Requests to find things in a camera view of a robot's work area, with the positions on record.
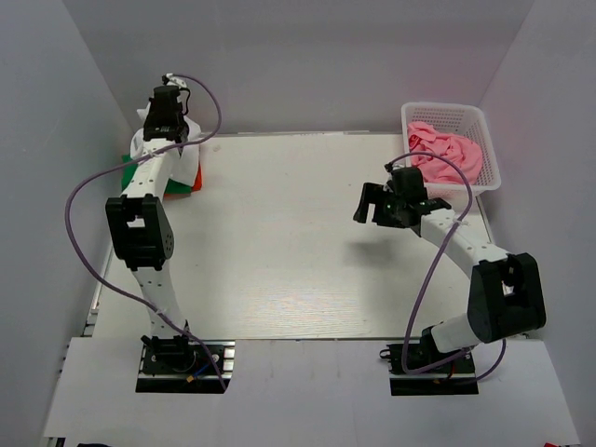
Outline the white t shirt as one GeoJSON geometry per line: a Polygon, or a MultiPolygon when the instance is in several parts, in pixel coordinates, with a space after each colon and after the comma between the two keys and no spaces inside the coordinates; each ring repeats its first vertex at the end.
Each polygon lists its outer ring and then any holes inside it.
{"type": "MultiPolygon", "coordinates": [[[[201,127],[187,116],[184,118],[184,121],[189,127],[188,140],[198,140],[201,135],[201,127]]],[[[200,171],[199,152],[198,144],[185,146],[181,158],[173,168],[169,179],[197,189],[197,178],[200,171]]],[[[130,142],[129,155],[132,158],[138,158],[142,155],[142,129],[138,129],[135,132],[130,142]]]]}

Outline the pink t shirt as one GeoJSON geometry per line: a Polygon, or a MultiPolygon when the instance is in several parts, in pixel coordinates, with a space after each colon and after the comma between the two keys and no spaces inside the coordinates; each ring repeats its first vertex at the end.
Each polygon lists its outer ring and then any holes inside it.
{"type": "Polygon", "coordinates": [[[435,154],[454,163],[474,184],[481,173],[483,157],[481,147],[465,136],[440,132],[423,121],[407,126],[408,147],[411,152],[425,153],[411,156],[411,164],[419,168],[427,183],[463,184],[461,176],[449,164],[430,156],[435,154]]]}

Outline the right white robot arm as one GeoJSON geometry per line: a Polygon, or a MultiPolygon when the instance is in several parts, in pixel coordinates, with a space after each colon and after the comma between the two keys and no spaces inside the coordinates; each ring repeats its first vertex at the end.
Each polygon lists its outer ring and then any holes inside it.
{"type": "Polygon", "coordinates": [[[480,344],[541,329],[547,313],[536,259],[511,254],[465,228],[463,216],[427,194],[417,168],[393,169],[384,184],[365,183],[353,219],[410,229],[432,243],[469,280],[464,314],[423,330],[417,354],[438,368],[480,344]]]}

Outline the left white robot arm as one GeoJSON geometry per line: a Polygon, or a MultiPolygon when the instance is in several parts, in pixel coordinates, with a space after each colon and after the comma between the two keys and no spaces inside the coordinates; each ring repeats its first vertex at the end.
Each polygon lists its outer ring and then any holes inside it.
{"type": "Polygon", "coordinates": [[[119,197],[107,200],[105,209],[115,255],[135,277],[142,298],[151,307],[149,339],[171,339],[171,327],[186,327],[173,289],[169,259],[174,235],[163,207],[171,173],[181,159],[179,148],[158,150],[186,142],[188,125],[183,120],[181,88],[169,82],[154,88],[143,123],[139,163],[119,197]]]}

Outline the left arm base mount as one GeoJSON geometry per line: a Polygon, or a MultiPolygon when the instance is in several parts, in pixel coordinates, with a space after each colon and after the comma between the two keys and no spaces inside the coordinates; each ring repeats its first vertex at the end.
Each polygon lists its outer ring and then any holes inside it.
{"type": "Polygon", "coordinates": [[[232,380],[234,341],[192,342],[142,337],[135,391],[141,394],[223,394],[232,380]]]}

